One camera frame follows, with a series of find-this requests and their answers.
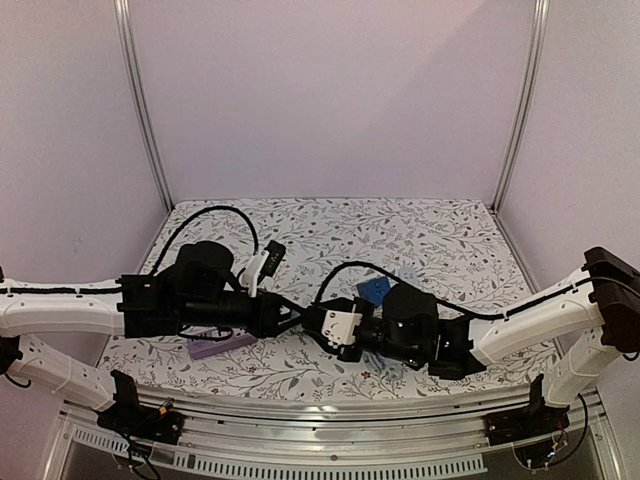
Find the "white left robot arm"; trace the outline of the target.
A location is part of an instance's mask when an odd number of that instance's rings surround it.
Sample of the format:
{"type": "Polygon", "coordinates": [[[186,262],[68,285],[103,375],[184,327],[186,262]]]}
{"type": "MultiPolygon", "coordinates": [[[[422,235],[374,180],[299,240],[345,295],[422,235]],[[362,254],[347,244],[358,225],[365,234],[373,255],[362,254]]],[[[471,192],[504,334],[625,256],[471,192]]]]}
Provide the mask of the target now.
{"type": "Polygon", "coordinates": [[[103,373],[38,339],[40,333],[88,332],[125,338],[180,336],[192,327],[243,329],[275,338],[300,322],[302,308],[260,288],[284,256],[270,242],[239,275],[225,246],[182,246],[159,273],[123,275],[95,284],[28,285],[1,282],[1,371],[37,382],[67,400],[109,412],[128,434],[148,426],[135,381],[103,373]]]}

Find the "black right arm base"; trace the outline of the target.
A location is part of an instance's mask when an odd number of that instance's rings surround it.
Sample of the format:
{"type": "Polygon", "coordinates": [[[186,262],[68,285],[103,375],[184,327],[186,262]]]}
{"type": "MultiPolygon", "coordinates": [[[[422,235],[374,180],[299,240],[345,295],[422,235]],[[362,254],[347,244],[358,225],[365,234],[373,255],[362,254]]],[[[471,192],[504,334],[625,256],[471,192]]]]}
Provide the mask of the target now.
{"type": "Polygon", "coordinates": [[[544,375],[530,384],[525,406],[489,413],[483,417],[484,431],[490,446],[551,434],[569,426],[569,407],[550,407],[543,396],[544,375]]]}

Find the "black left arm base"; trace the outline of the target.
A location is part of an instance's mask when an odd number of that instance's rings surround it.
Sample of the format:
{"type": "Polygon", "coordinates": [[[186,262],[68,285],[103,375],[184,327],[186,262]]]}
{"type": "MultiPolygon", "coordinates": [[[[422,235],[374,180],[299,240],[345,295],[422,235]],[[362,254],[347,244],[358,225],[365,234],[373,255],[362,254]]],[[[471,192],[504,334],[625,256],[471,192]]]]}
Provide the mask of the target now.
{"type": "Polygon", "coordinates": [[[159,407],[142,405],[131,376],[117,370],[110,375],[115,383],[114,404],[97,413],[97,425],[125,437],[177,445],[185,416],[174,409],[174,401],[169,398],[159,407]]]}

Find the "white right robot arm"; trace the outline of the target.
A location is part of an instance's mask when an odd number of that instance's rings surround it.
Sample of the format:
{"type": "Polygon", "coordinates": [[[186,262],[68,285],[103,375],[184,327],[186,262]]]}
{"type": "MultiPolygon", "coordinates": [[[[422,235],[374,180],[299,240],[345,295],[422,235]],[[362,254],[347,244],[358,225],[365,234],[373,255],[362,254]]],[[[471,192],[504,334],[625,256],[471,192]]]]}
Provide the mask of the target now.
{"type": "Polygon", "coordinates": [[[568,277],[496,313],[473,312],[394,276],[381,315],[361,297],[317,297],[302,315],[302,328],[343,361],[371,352],[443,380],[463,379],[533,344],[582,330],[574,352],[543,374],[538,398],[518,412],[517,427],[537,436],[554,422],[556,409],[610,363],[639,350],[638,269],[602,247],[584,257],[568,277]]]}

